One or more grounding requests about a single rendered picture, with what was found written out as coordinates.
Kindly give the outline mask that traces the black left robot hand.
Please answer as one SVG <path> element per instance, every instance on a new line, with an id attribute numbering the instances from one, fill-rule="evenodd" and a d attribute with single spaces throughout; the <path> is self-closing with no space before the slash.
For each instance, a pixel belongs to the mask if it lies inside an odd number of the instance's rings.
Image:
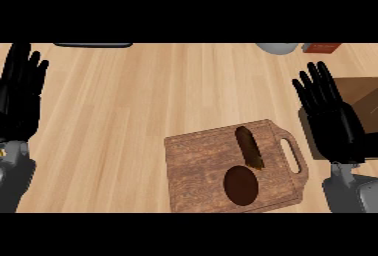
<path id="1" fill-rule="evenodd" d="M 0 75 L 0 142 L 28 141 L 38 129 L 48 61 L 29 43 L 13 43 Z"/>

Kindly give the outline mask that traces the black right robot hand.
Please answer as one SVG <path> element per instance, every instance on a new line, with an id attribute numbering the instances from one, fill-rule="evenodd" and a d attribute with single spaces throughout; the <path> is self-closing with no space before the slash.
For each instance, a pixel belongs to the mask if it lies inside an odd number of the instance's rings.
<path id="1" fill-rule="evenodd" d="M 307 71 L 292 80 L 307 115 L 314 145 L 331 163 L 364 162 L 364 130 L 351 105 L 342 100 L 323 61 L 307 63 Z"/>

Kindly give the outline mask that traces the dark brown cupcake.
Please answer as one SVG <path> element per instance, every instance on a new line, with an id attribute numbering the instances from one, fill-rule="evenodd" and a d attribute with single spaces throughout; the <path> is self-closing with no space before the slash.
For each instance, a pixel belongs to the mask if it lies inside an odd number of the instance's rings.
<path id="1" fill-rule="evenodd" d="M 261 171 L 264 162 L 252 133 L 245 126 L 236 128 L 235 137 L 243 164 L 226 171 L 223 188 L 232 203 L 237 206 L 248 206 L 258 196 L 258 180 L 252 170 Z"/>

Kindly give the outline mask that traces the reddish brown small box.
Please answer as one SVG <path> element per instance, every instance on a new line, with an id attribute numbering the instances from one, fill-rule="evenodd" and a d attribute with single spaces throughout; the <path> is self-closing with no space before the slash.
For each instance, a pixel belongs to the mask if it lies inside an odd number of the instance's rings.
<path id="1" fill-rule="evenodd" d="M 305 43 L 302 45 L 302 52 L 331 54 L 339 46 L 339 43 Z"/>

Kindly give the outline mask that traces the brown wooden cutting board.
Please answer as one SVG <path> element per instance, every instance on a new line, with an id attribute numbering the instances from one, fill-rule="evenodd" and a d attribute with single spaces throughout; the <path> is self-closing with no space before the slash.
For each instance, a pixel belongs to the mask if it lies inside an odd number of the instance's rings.
<path id="1" fill-rule="evenodd" d="M 266 212 L 302 200 L 308 168 L 270 120 L 164 139 L 174 213 Z"/>

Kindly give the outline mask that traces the dark grey flat object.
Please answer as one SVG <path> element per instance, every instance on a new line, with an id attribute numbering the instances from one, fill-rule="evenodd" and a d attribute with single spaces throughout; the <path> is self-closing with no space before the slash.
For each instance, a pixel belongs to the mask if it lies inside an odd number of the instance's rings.
<path id="1" fill-rule="evenodd" d="M 59 47 L 77 48 L 127 48 L 133 43 L 53 43 Z"/>

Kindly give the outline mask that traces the grey round bowl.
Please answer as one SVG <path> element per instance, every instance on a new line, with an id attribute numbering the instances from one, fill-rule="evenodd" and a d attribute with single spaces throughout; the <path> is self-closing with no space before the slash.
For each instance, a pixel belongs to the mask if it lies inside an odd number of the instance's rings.
<path id="1" fill-rule="evenodd" d="M 274 55 L 286 55 L 289 54 L 298 44 L 297 43 L 257 43 L 260 49 Z"/>

